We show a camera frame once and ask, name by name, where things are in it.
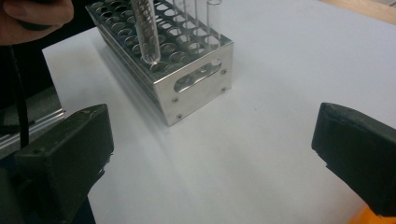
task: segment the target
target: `hand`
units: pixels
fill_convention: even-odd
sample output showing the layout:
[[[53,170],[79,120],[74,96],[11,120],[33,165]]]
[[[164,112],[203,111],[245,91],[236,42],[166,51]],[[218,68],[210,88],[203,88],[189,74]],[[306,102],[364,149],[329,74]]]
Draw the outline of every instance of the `hand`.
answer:
[[[29,0],[0,0],[0,46],[39,39],[61,28],[74,16],[71,0],[39,4]],[[44,31],[30,31],[18,21],[51,25]]]

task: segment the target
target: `rack hole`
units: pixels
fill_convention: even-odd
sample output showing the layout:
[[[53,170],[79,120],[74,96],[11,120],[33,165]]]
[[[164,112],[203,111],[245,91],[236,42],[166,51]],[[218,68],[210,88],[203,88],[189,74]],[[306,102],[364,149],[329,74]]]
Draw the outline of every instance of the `rack hole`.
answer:
[[[139,41],[137,40],[137,37],[135,35],[129,36],[128,38],[125,39],[124,43],[127,47],[132,46],[133,44],[138,43]]]
[[[111,30],[114,32],[118,32],[125,28],[125,23],[124,22],[117,22],[114,25],[111,26]]]
[[[167,63],[159,62],[159,63],[152,65],[149,70],[152,73],[164,73],[166,71],[166,69],[168,68],[168,66],[169,65]]]
[[[200,54],[205,51],[204,45],[199,43],[192,43],[189,45],[189,53]]]
[[[205,36],[205,35],[207,35],[207,32],[205,30],[203,30],[202,28],[194,29],[194,31],[192,33],[194,35],[196,35],[196,36]]]
[[[175,16],[176,12],[173,9],[168,9],[163,13],[165,16]]]
[[[120,21],[120,17],[110,17],[106,20],[106,24],[110,25],[113,24],[114,22]]]
[[[99,7],[98,9],[96,9],[97,14],[102,14],[106,11],[107,11],[107,7]]]
[[[112,3],[110,3],[110,6],[111,7],[118,7],[118,6],[120,6],[121,5],[121,2],[112,2]]]
[[[119,37],[126,37],[128,35],[132,35],[134,31],[132,29],[123,29],[119,31],[118,36]]]
[[[97,2],[97,3],[93,3],[91,5],[91,8],[96,9],[96,8],[99,8],[99,7],[102,7],[102,6],[103,6],[103,2]]]
[[[136,56],[141,55],[142,53],[141,53],[141,51],[140,51],[140,46],[139,46],[139,45],[135,45],[135,46],[132,48],[132,53],[133,53],[134,55],[136,55]]]
[[[167,32],[169,35],[178,36],[181,35],[181,31],[177,28],[172,28]]]
[[[113,15],[112,12],[105,12],[105,13],[103,13],[100,17],[106,19],[106,18],[111,17],[112,15]]]
[[[183,27],[186,29],[193,29],[195,28],[195,24],[192,21],[186,21],[183,23]]]
[[[134,12],[132,11],[132,10],[126,10],[126,11],[123,11],[122,13],[121,13],[121,16],[122,17],[131,17],[131,16],[133,16],[134,15]]]
[[[166,9],[168,9],[169,7],[167,7],[166,5],[158,5],[157,6],[157,10],[160,10],[160,11],[165,11]]]
[[[126,10],[126,6],[121,6],[121,7],[116,7],[116,9],[114,9],[116,12],[123,12]]]
[[[126,22],[134,24],[134,17],[128,18],[128,20]]]
[[[171,43],[166,43],[161,45],[161,53],[164,55],[169,55],[176,50],[176,45]]]
[[[169,57],[169,60],[172,63],[188,63],[189,62],[189,56],[187,55],[187,53],[179,51],[179,52],[173,53]]]

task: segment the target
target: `white table surface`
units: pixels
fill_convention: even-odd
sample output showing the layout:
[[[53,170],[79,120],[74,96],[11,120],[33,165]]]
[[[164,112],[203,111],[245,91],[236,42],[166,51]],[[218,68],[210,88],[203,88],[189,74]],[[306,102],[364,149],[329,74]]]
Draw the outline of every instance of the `white table surface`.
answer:
[[[44,49],[67,115],[107,104],[98,224],[347,223],[362,201],[311,149],[320,103],[396,127],[396,27],[314,0],[224,0],[233,88],[172,127],[96,28]]]

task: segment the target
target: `black cable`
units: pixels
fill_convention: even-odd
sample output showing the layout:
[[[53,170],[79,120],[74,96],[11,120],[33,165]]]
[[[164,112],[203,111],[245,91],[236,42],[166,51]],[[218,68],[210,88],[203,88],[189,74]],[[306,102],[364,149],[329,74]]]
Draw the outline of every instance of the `black cable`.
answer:
[[[27,117],[27,106],[23,92],[20,70],[18,69],[17,60],[14,55],[12,46],[2,47],[7,51],[6,58],[8,79],[11,83],[12,94],[14,95],[15,105],[18,111],[18,120],[20,123],[21,148],[29,144],[29,122]]]

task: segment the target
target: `test tube rack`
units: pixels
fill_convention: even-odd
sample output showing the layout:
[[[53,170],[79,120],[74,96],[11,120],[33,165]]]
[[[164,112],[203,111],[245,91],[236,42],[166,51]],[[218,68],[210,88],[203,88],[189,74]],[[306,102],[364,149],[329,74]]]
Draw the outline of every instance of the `test tube rack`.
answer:
[[[142,60],[130,0],[86,6],[102,38],[172,126],[231,88],[233,41],[221,35],[213,49],[206,24],[187,25],[185,14],[165,0],[153,7],[162,58],[149,65]]]

